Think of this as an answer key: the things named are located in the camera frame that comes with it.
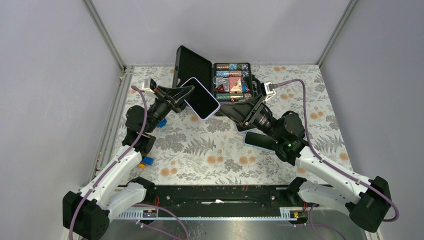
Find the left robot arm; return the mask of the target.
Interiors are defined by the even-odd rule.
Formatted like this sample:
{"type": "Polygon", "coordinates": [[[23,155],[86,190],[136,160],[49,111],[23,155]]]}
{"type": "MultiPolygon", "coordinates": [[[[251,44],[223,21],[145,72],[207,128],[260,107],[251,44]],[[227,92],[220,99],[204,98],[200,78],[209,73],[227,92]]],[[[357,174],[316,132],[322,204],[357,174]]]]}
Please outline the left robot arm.
{"type": "Polygon", "coordinates": [[[126,135],[117,154],[86,186],[78,192],[69,191],[62,199],[62,223],[70,240],[74,235],[99,240],[110,223],[130,207],[144,205],[154,213],[159,210],[157,205],[152,205],[157,200],[153,182],[136,177],[123,189],[116,188],[153,148],[156,138],[151,132],[170,112],[180,113],[195,88],[168,88],[156,85],[153,80],[148,87],[131,88],[139,93],[142,105],[127,110],[126,135]]]}

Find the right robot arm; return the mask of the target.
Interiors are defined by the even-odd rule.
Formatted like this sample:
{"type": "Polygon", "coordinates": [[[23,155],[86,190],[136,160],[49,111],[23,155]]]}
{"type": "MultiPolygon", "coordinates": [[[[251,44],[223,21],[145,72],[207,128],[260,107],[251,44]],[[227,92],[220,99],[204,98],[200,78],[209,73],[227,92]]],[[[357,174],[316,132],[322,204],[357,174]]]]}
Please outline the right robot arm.
{"type": "Polygon", "coordinates": [[[321,186],[297,177],[286,193],[291,205],[307,202],[332,208],[371,233],[387,221],[392,204],[389,183],[380,176],[371,179],[350,171],[314,150],[298,113],[286,111],[276,119],[261,96],[222,105],[220,112],[239,125],[255,126],[274,140],[273,150],[282,162],[305,169],[329,184],[321,186]]]}

